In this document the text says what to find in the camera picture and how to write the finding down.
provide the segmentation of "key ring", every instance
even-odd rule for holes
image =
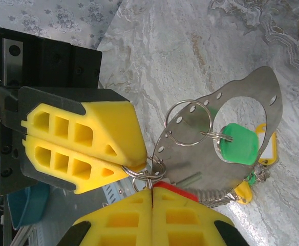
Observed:
[[[151,175],[148,173],[147,170],[137,173],[125,166],[122,166],[122,169],[124,170],[124,172],[126,174],[128,174],[130,177],[133,177],[134,179],[138,179],[138,180],[142,180],[142,181],[146,181],[146,182],[149,182],[148,180],[150,179],[151,180],[150,183],[161,180],[166,173],[165,164],[161,160],[159,160],[157,157],[148,156],[147,158],[149,160],[157,163],[159,165],[159,167],[161,168],[160,172],[157,175]]]
[[[183,100],[183,101],[179,101],[179,102],[177,102],[176,104],[174,104],[174,105],[168,110],[168,112],[167,112],[166,115],[165,115],[164,128],[166,128],[166,126],[168,125],[169,116],[170,116],[172,110],[173,110],[176,106],[178,106],[178,105],[180,105],[180,104],[184,104],[184,103],[193,103],[193,104],[196,104],[196,105],[202,107],[202,108],[206,111],[206,113],[207,113],[207,115],[208,115],[208,117],[209,117],[209,120],[210,120],[210,126],[209,126],[209,130],[208,130],[208,132],[211,132],[211,131],[212,131],[212,128],[213,128],[211,112],[209,111],[209,109],[208,109],[204,104],[202,104],[202,103],[200,103],[199,101],[196,101],[196,100]],[[180,141],[178,141],[177,139],[175,139],[175,137],[173,137],[173,136],[171,135],[170,131],[167,131],[166,133],[167,133],[168,137],[170,137],[170,138],[172,139],[172,141],[174,141],[176,144],[181,145],[181,146],[188,146],[188,147],[197,145],[197,144],[199,144],[200,142],[202,142],[204,139],[206,139],[206,138],[208,137],[208,135],[205,135],[202,139],[200,139],[200,140],[197,141],[197,142],[193,142],[193,143],[184,143],[184,142],[180,142]]]
[[[265,182],[267,180],[267,178],[268,178],[267,174],[264,171],[264,169],[262,168],[260,163],[257,163],[256,165],[254,165],[253,171],[254,171],[254,174],[255,174],[256,178],[258,179],[258,181]]]
[[[139,189],[136,186],[136,179],[135,178],[133,178],[132,185],[133,185],[133,188],[134,188],[135,192],[139,192]],[[145,187],[147,187],[150,190],[153,188],[153,183],[152,183],[152,180],[150,178],[147,179]]]
[[[207,113],[207,115],[209,117],[209,121],[210,121],[209,130],[207,132],[200,132],[202,135],[204,135],[204,137],[202,139],[200,139],[199,141],[193,142],[193,143],[184,143],[184,142],[178,141],[175,137],[172,136],[170,131],[167,131],[166,134],[167,134],[168,137],[170,137],[172,139],[172,141],[174,141],[178,145],[187,146],[187,147],[197,145],[197,144],[201,143],[207,137],[212,138],[214,140],[220,140],[222,138],[222,139],[227,140],[227,141],[232,141],[232,137],[227,136],[227,135],[222,134],[222,133],[217,133],[217,132],[212,131],[213,123],[212,123],[212,115],[211,115],[210,110],[207,108],[207,106],[205,106],[204,104],[202,104],[201,102],[196,101],[196,100],[183,100],[183,101],[179,101],[178,103],[174,104],[168,110],[167,114],[165,115],[164,128],[166,128],[166,126],[168,125],[168,119],[169,119],[169,116],[170,116],[172,110],[176,106],[178,106],[180,104],[184,104],[184,103],[193,103],[193,104],[196,104],[196,105],[202,107],[205,110],[205,112]]]

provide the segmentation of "red plastic piece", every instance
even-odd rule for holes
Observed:
[[[173,191],[179,195],[182,195],[190,200],[193,200],[193,201],[196,201],[196,202],[199,202],[199,199],[196,195],[188,192],[188,191],[185,191],[181,188],[178,188],[176,186],[173,186],[172,184],[169,184],[169,183],[166,183],[166,182],[163,182],[163,181],[159,181],[157,183],[155,183],[153,185],[153,187],[162,187],[162,188],[165,188],[167,190],[170,190],[170,191]]]

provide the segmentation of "keychain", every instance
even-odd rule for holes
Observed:
[[[219,109],[237,96],[252,97],[264,107],[267,125],[260,148],[257,135],[237,124],[212,131]],[[173,108],[183,103],[189,104],[168,123]],[[279,84],[268,67],[211,95],[176,103],[148,157],[152,167],[137,172],[121,165],[136,193],[77,220],[58,246],[248,245],[227,217],[210,208],[250,202],[249,184],[243,181],[267,179],[267,167],[259,160],[281,117]],[[232,163],[219,158],[216,144]],[[144,190],[138,191],[136,179],[145,182]]]

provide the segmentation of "screw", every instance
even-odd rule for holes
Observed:
[[[12,146],[11,145],[5,145],[3,148],[2,148],[2,153],[3,154],[9,154],[12,150]]]
[[[76,74],[77,75],[80,75],[82,73],[82,68],[81,67],[78,67],[77,69],[76,69]]]
[[[10,176],[12,174],[13,170],[11,168],[6,168],[4,170],[2,170],[1,172],[1,176],[4,178],[7,178],[8,176]]]
[[[9,51],[10,54],[13,55],[13,56],[18,56],[18,55],[21,54],[21,49],[20,49],[18,46],[16,46],[16,45],[12,45],[12,46],[8,49],[8,51]]]

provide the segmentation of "metal plate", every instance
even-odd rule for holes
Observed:
[[[18,86],[22,82],[23,42],[3,38],[4,86]]]
[[[201,97],[197,101],[206,104],[208,100],[207,107],[214,122],[220,108],[229,99],[238,96],[256,99],[265,110],[267,128],[263,144],[259,149],[259,159],[282,118],[282,95],[273,70],[270,67],[260,67],[243,80],[231,81],[213,94]],[[184,143],[196,142],[203,137],[199,132],[207,132],[209,129],[208,115],[200,107],[196,107],[191,112],[193,105],[184,107],[170,121],[155,146],[154,155],[163,160],[167,167],[166,176],[177,186],[205,190],[231,190],[252,171],[252,166],[222,161],[215,152],[216,143],[210,138],[195,146],[185,147],[175,144],[166,135],[167,131],[171,131],[176,139]]]

